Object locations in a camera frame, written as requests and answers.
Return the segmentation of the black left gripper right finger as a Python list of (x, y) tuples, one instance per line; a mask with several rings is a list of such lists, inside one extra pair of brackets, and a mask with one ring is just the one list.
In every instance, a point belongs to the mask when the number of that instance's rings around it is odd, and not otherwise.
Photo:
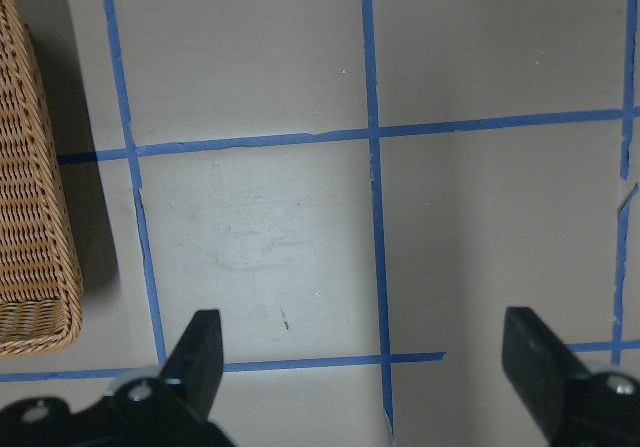
[(528, 413), (547, 440), (565, 423), (572, 385), (590, 371), (529, 307), (506, 309), (502, 368)]

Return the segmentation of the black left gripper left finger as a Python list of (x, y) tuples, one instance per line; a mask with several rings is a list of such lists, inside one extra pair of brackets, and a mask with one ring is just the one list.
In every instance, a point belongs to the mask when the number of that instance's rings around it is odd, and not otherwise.
[(217, 309), (195, 312), (159, 379), (206, 420), (222, 380), (222, 325)]

